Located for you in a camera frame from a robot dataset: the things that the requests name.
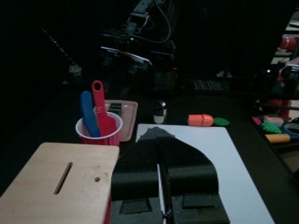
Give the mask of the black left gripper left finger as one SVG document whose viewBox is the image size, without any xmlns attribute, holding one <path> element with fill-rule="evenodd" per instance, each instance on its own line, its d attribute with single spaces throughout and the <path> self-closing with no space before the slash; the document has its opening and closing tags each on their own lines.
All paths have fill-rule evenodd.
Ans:
<svg viewBox="0 0 299 224">
<path fill-rule="evenodd" d="M 111 224 L 163 224 L 154 140 L 139 140 L 119 157 L 111 193 Z"/>
</svg>

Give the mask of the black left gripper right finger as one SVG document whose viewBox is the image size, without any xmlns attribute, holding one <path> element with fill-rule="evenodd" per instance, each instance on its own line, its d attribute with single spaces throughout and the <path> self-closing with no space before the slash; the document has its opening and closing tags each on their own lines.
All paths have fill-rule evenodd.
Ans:
<svg viewBox="0 0 299 224">
<path fill-rule="evenodd" d="M 175 137 L 155 140 L 167 224 L 230 224 L 219 177 L 206 155 Z"/>
</svg>

